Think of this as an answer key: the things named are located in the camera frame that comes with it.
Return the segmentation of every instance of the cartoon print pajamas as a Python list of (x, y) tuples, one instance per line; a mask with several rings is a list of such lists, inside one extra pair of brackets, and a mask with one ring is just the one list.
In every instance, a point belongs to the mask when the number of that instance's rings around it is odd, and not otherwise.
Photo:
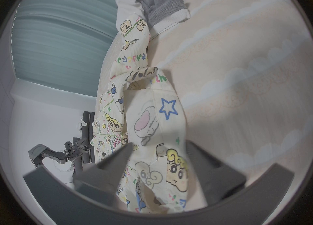
[(147, 66), (147, 23), (133, 14), (122, 23), (121, 32), (125, 46), (100, 97), (91, 144), (103, 160), (133, 143), (116, 192), (129, 211), (182, 212), (188, 186), (182, 106), (163, 72)]

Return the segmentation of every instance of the blue star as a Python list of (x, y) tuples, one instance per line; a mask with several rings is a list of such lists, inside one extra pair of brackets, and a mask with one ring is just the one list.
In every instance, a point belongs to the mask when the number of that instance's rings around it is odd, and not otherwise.
[[(166, 101), (166, 100), (163, 99), (163, 98), (161, 98), (161, 100), (162, 100), (162, 108), (159, 110), (159, 112), (160, 112), (160, 113), (165, 113), (166, 120), (168, 120), (168, 119), (170, 118), (170, 113), (178, 115), (177, 111), (174, 109), (174, 105), (175, 105), (175, 103), (176, 103), (176, 100), (172, 100), (172, 101), (169, 101), (169, 102)], [(165, 107), (165, 105), (164, 105), (165, 102), (166, 102), (167, 104), (172, 103), (172, 106), (171, 106), (171, 107), (172, 107), (173, 111), (168, 110), (167, 113), (166, 113), (166, 110), (163, 110), (164, 107)]]

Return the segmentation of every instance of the bed sheet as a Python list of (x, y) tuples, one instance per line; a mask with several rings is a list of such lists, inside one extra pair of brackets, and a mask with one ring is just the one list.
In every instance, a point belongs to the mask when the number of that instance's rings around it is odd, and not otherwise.
[[(148, 65), (161, 68), (176, 90), (186, 138), (244, 172), (247, 185), (274, 162), (295, 172), (267, 223), (313, 157), (312, 39), (290, 0), (184, 2), (191, 18), (150, 41)], [(115, 37), (104, 59), (97, 102), (121, 40)], [(186, 208), (205, 206), (196, 181), (189, 195)]]

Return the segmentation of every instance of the bed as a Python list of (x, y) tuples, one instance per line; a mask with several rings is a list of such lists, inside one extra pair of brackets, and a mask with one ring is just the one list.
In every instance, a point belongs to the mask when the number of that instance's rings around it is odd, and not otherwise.
[[(290, 0), (184, 2), (191, 18), (150, 41), (148, 65), (162, 68), (176, 90), (187, 139), (242, 171), (247, 185), (274, 162), (295, 172), (268, 222), (313, 157), (311, 36)], [(122, 46), (117, 34), (102, 65), (95, 119)], [(187, 210), (204, 207), (197, 181), (190, 186)]]

